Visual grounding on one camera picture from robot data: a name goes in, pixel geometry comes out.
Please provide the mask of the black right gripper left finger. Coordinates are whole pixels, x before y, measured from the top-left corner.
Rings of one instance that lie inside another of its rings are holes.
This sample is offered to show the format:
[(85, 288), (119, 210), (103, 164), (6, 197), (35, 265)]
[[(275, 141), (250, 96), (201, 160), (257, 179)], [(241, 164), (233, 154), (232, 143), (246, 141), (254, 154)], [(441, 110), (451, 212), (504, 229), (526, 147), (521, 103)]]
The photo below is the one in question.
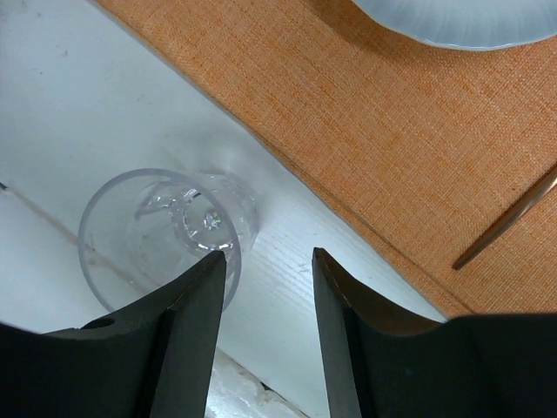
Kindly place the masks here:
[(1, 327), (4, 417), (201, 417), (224, 302), (226, 261), (80, 328)]

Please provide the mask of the clear plastic cup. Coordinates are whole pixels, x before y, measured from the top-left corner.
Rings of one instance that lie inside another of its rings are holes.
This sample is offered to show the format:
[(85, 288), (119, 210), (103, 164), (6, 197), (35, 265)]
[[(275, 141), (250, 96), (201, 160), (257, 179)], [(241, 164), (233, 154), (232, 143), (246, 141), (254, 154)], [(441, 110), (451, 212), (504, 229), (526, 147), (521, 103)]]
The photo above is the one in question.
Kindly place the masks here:
[(238, 176), (138, 169), (93, 195), (80, 221), (77, 250), (85, 281), (110, 312), (221, 251), (228, 307), (257, 235), (256, 195)]

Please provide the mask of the copper spoon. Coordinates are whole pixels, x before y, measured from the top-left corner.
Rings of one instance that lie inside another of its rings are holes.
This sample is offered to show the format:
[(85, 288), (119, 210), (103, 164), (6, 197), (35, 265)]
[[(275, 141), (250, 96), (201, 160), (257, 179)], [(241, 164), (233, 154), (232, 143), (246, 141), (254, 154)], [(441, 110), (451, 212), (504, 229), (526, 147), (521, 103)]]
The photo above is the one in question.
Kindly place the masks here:
[(556, 165), (499, 216), (452, 264), (459, 271), (517, 223), (556, 187)]

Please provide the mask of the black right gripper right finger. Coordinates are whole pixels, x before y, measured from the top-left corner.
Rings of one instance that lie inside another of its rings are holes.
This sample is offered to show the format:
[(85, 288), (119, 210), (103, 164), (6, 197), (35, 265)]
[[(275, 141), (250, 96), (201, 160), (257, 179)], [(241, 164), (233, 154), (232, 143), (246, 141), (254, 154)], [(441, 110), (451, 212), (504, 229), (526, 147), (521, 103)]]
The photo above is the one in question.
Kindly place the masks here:
[(555, 416), (554, 314), (429, 320), (321, 248), (312, 276), (331, 416)]

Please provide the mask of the white grey-rimmed plate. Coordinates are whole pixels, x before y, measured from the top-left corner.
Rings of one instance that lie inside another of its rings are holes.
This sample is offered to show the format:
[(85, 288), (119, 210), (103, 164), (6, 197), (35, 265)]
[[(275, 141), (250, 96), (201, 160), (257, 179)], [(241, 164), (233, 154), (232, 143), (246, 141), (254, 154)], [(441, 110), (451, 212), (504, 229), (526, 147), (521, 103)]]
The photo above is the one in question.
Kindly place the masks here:
[(495, 51), (556, 35), (554, 0), (360, 0), (374, 22), (422, 44)]

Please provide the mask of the orange cloth placemat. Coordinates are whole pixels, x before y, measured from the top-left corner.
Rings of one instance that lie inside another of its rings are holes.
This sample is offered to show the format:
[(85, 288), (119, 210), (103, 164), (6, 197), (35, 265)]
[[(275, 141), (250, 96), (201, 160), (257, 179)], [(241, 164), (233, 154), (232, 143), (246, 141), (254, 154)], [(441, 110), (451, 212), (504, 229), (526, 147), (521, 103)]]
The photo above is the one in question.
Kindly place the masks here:
[(556, 165), (556, 42), (420, 44), (349, 1), (103, 1), (444, 314), (556, 308), (549, 193), (453, 263)]

